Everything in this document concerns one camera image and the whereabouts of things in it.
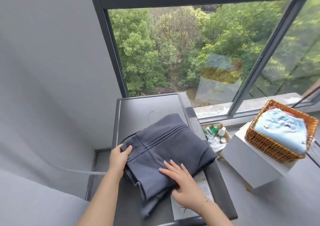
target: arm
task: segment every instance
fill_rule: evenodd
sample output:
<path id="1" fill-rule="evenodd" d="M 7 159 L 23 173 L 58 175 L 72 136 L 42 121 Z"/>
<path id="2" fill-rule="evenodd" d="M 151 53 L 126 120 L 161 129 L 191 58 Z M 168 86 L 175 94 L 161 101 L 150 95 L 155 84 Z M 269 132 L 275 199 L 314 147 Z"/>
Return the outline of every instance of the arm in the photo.
<path id="1" fill-rule="evenodd" d="M 172 160 L 163 162 L 167 169 L 159 169 L 162 174 L 175 180 L 180 188 L 172 191 L 174 199 L 182 206 L 198 213 L 208 226 L 232 226 L 219 206 L 210 201 L 198 187 L 186 167 L 181 168 Z"/>
<path id="2" fill-rule="evenodd" d="M 123 174 L 132 146 L 120 151 L 121 145 L 110 153 L 109 169 L 103 177 L 94 197 L 77 226 L 112 226 L 116 212 L 119 182 Z"/>

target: hand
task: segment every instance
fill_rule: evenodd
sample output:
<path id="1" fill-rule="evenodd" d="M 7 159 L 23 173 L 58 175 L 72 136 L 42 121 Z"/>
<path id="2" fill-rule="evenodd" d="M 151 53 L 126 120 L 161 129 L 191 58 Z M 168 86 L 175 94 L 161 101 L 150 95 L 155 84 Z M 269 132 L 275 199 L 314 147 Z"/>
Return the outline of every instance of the hand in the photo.
<path id="1" fill-rule="evenodd" d="M 163 162 L 167 169 L 159 169 L 162 174 L 175 180 L 180 188 L 172 191 L 174 199 L 185 208 L 188 208 L 198 214 L 201 214 L 203 205 L 209 201 L 206 195 L 198 187 L 186 167 L 181 164 L 181 168 L 172 160 L 170 164 Z"/>
<path id="2" fill-rule="evenodd" d="M 130 145 L 125 151 L 121 152 L 120 147 L 122 145 L 123 144 L 120 144 L 111 150 L 108 170 L 115 173 L 119 180 L 122 177 L 123 169 L 127 163 L 128 156 L 132 151 L 132 146 Z"/>

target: person's left hand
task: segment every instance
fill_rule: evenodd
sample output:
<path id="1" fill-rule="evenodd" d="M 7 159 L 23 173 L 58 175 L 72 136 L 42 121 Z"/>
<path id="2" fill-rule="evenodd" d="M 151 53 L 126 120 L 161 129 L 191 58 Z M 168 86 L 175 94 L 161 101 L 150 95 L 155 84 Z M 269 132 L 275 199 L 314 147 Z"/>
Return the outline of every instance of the person's left hand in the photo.
<path id="1" fill-rule="evenodd" d="M 132 151 L 132 146 L 130 145 L 127 149 L 121 152 L 120 147 L 122 144 L 116 146 L 114 149 L 111 150 L 110 153 L 110 160 L 109 160 L 109 171 L 115 173 L 120 180 L 123 174 L 123 169 L 127 163 L 127 159 L 129 154 Z"/>

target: folded light blue clothing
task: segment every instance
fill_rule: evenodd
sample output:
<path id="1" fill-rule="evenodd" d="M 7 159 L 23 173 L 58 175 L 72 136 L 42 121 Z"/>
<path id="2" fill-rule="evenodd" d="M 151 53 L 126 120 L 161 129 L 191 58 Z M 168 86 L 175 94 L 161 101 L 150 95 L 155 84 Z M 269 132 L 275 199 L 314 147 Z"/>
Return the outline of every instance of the folded light blue clothing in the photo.
<path id="1" fill-rule="evenodd" d="M 280 109 L 268 110 L 259 117 L 254 129 L 299 155 L 306 154 L 307 128 L 302 119 Z"/>
<path id="2" fill-rule="evenodd" d="M 177 183 L 160 173 L 163 161 L 172 159 L 181 163 L 195 176 L 217 158 L 207 141 L 201 140 L 179 114 L 166 115 L 156 123 L 123 141 L 121 150 L 132 145 L 124 169 L 126 176 L 138 187 L 141 198 L 141 216 L 150 215 L 158 202 L 169 195 Z"/>

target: wicker basket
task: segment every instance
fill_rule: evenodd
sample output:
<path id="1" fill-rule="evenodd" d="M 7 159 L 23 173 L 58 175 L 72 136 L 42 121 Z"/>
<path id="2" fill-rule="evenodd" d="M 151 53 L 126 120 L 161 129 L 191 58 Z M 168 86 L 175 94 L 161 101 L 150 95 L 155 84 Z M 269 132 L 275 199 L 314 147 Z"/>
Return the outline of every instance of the wicker basket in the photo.
<path id="1" fill-rule="evenodd" d="M 254 126 L 258 120 L 258 118 L 262 115 L 263 112 L 265 112 L 269 106 L 275 105 L 277 108 L 281 109 L 282 111 L 290 112 L 291 114 L 295 115 L 298 118 L 303 118 L 304 122 L 306 124 L 307 129 L 307 141 L 306 146 L 307 150 L 309 150 L 313 137 L 315 135 L 318 120 L 314 117 L 311 117 L 307 114 L 304 114 L 300 111 L 297 111 L 293 108 L 290 108 L 286 105 L 283 105 L 279 102 L 276 102 L 274 100 L 269 100 L 263 109 L 259 112 L 259 114 L 253 119 L 250 127 L 248 128 L 245 139 L 254 147 L 258 148 L 262 152 L 264 152 L 266 155 L 269 155 L 271 158 L 277 160 L 278 162 L 292 162 L 296 159 L 302 159 L 305 158 L 305 155 L 299 155 L 288 148 L 282 146 L 281 144 L 275 142 L 274 140 L 266 137 L 262 133 L 254 130 Z"/>

